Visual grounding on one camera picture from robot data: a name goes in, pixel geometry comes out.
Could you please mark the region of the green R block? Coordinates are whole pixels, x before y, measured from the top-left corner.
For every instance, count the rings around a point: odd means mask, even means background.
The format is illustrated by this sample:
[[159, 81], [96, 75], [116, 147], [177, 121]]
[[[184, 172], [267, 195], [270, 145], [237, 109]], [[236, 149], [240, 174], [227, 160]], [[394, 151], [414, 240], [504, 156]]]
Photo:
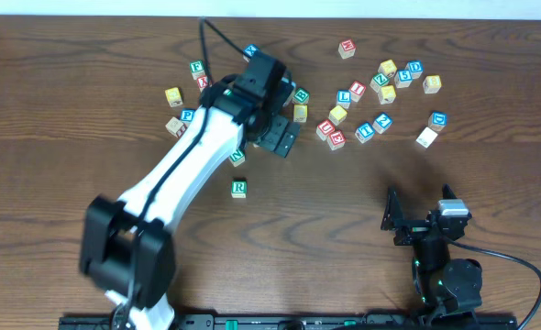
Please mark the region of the green R block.
[[233, 180], [231, 182], [231, 196], [233, 198], [246, 198], [248, 183], [245, 180]]

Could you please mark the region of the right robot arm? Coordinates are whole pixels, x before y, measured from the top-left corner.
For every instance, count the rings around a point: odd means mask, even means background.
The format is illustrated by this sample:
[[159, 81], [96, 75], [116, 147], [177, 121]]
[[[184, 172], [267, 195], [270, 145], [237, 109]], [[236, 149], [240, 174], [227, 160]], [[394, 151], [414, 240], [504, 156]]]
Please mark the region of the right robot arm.
[[448, 185], [437, 207], [422, 220], [403, 215], [397, 192], [389, 188], [381, 230], [394, 233], [393, 244], [413, 248], [412, 276], [424, 307], [414, 312], [417, 323], [471, 313], [482, 304], [482, 270], [473, 259], [451, 258], [448, 245], [465, 235], [472, 218], [469, 208]]

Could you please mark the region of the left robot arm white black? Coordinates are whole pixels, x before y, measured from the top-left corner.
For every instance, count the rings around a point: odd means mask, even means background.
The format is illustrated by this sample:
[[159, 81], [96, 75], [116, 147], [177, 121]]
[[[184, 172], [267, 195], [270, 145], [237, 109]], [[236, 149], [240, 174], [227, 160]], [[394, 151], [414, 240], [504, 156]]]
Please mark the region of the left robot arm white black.
[[196, 194], [231, 155], [252, 142], [286, 157], [298, 124], [280, 114], [294, 90], [286, 66], [254, 52], [241, 74], [209, 83], [189, 127], [160, 163], [117, 200], [87, 207], [79, 268], [116, 305], [112, 329], [167, 329], [176, 272], [173, 235]]

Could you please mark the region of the green B block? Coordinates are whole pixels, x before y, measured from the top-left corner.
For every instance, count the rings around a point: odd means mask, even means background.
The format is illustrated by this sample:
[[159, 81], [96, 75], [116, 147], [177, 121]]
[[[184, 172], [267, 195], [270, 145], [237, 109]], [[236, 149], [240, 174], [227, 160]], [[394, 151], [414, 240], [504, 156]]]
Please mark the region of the green B block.
[[295, 105], [307, 105], [310, 99], [310, 94], [304, 88], [297, 88], [293, 95], [293, 103]]

